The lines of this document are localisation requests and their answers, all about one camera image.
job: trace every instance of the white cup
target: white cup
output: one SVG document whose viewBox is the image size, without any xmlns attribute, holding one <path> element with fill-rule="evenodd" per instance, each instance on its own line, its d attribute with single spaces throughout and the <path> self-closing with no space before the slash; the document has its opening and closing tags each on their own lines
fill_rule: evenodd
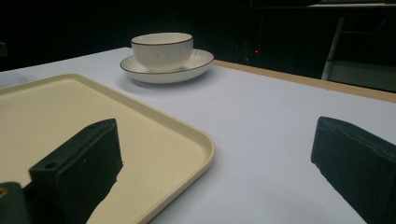
<svg viewBox="0 0 396 224">
<path fill-rule="evenodd" d="M 152 73 L 180 71 L 192 54 L 192 35 L 158 33 L 140 35 L 131 40 L 137 61 Z"/>
</svg>

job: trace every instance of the white tabletop surface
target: white tabletop surface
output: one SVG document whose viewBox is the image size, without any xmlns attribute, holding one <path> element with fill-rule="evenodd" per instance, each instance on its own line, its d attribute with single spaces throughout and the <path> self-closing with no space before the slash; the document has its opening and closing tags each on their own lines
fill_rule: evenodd
<svg viewBox="0 0 396 224">
<path fill-rule="evenodd" d="M 208 133 L 213 164 L 151 223 L 364 223 L 310 161 L 317 120 L 342 119 L 396 144 L 396 104 L 215 65 L 189 81 L 146 84 L 120 68 L 132 54 L 1 72 L 0 89 L 77 73 Z"/>
</svg>

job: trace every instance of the tray rim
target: tray rim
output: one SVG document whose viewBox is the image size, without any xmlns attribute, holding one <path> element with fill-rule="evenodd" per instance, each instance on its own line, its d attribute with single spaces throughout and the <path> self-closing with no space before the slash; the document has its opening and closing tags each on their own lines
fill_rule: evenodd
<svg viewBox="0 0 396 224">
<path fill-rule="evenodd" d="M 147 105 L 139 100 L 136 100 L 134 97 L 128 96 L 125 93 L 122 93 L 120 91 L 114 90 L 109 88 L 108 86 L 93 80 L 88 77 L 84 77 L 81 74 L 78 73 L 67 73 L 67 74 L 60 74 L 60 75 L 55 75 L 52 77 L 44 77 L 38 80 L 33 80 L 33 81 L 28 81 L 22 84 L 18 84 L 15 86 L 10 86 L 10 87 L 5 87 L 3 89 L 0 89 L 0 96 L 5 95 L 5 94 L 10 94 L 13 92 L 17 91 L 23 91 L 26 89 L 31 89 L 35 87 L 39 87 L 41 85 L 47 85 L 50 84 L 54 81 L 60 81 L 60 80 L 73 80 L 78 82 L 79 84 L 83 84 L 87 88 L 90 88 L 94 91 L 98 91 L 102 94 L 104 94 L 106 97 L 111 98 L 112 100 L 118 101 L 119 103 L 132 108 L 129 104 L 134 104 L 134 105 L 140 105 L 141 107 L 139 110 L 137 110 L 138 113 L 142 114 L 145 117 L 148 117 L 149 119 L 153 119 L 160 123 L 161 125 L 171 129 L 174 132 L 177 132 L 187 138 L 189 138 L 188 133 L 181 132 L 178 130 L 176 127 L 173 127 L 173 124 L 176 125 L 179 128 L 182 128 L 183 130 L 190 130 L 191 132 L 195 132 L 200 134 L 201 138 L 206 140 L 207 146 L 209 147 L 209 153 L 207 154 L 207 159 L 201 163 L 201 165 L 196 169 L 195 172 L 192 172 L 190 175 L 188 175 L 185 179 L 180 181 L 177 185 L 175 185 L 174 188 L 172 188 L 171 191 L 169 191 L 167 194 L 164 194 L 164 197 L 161 198 L 157 203 L 155 203 L 152 206 L 152 209 L 149 209 L 146 214 L 142 214 L 140 216 L 140 219 L 136 221 L 136 223 L 147 223 L 151 219 L 153 219 L 158 213 L 160 213 L 170 202 L 172 202 L 179 194 L 181 194 L 185 189 L 187 189 L 193 182 L 195 182 L 203 173 L 206 172 L 206 170 L 210 167 L 210 165 L 213 163 L 214 156 L 216 154 L 216 145 L 212 139 L 212 137 L 206 133 L 205 131 L 196 128 L 193 125 L 190 125 L 189 123 L 178 119 L 172 115 L 169 115 L 167 113 L 162 112 L 161 110 L 151 106 Z M 157 116 L 161 116 L 165 123 L 162 122 L 161 120 L 156 119 Z"/>
</svg>

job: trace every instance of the cup rim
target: cup rim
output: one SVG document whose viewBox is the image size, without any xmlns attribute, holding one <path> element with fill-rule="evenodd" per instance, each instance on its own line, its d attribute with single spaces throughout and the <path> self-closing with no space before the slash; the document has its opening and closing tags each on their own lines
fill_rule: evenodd
<svg viewBox="0 0 396 224">
<path fill-rule="evenodd" d="M 169 43 L 139 43 L 138 38 L 145 37 L 145 36 L 151 36 L 151 35 L 184 35 L 186 36 L 185 39 L 175 41 L 175 42 L 169 42 Z M 144 45 L 144 46 L 163 46 L 163 45 L 174 45 L 174 44 L 179 44 L 183 42 L 188 42 L 193 40 L 192 35 L 186 34 L 186 33 L 152 33 L 152 34 L 147 34 L 147 35 L 139 35 L 131 39 L 131 44 L 133 45 Z"/>
</svg>

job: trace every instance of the dark background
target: dark background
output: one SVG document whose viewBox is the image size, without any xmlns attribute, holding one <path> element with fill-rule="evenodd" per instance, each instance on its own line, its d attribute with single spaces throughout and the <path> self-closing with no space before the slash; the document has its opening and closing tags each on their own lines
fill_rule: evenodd
<svg viewBox="0 0 396 224">
<path fill-rule="evenodd" d="M 395 8 L 312 8 L 317 1 L 10 2 L 0 14 L 0 71 L 131 47 L 137 35 L 185 32 L 217 60 L 320 78 L 340 16 L 336 57 L 396 64 Z"/>
</svg>

